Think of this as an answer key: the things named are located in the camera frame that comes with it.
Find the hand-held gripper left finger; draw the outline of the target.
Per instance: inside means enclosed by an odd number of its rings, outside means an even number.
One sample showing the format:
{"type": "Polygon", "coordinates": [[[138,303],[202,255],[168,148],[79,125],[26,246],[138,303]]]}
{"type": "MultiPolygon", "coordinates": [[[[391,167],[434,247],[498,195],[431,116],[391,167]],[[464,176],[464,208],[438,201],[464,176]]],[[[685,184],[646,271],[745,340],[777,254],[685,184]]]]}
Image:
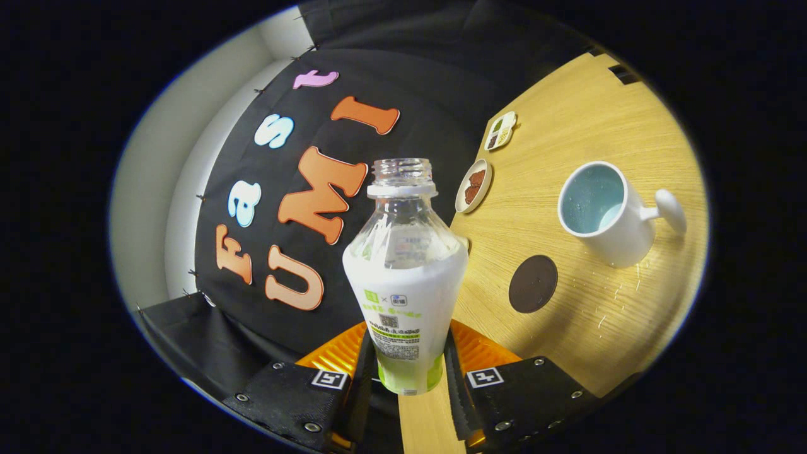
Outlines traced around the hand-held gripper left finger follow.
{"type": "Polygon", "coordinates": [[[375,365],[361,322],[294,364],[263,368],[224,406],[305,452],[354,453],[365,437],[375,365]]]}

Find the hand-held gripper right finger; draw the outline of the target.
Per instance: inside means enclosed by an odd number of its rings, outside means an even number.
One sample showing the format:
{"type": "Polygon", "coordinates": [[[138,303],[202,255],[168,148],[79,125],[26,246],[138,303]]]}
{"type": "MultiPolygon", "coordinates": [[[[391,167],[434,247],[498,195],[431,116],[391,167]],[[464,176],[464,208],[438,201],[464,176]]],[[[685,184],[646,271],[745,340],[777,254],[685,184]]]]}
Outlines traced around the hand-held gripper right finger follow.
{"type": "Polygon", "coordinates": [[[446,379],[456,437],[466,451],[504,451],[581,419],[601,400],[545,356],[523,359],[452,321],[446,379]]]}

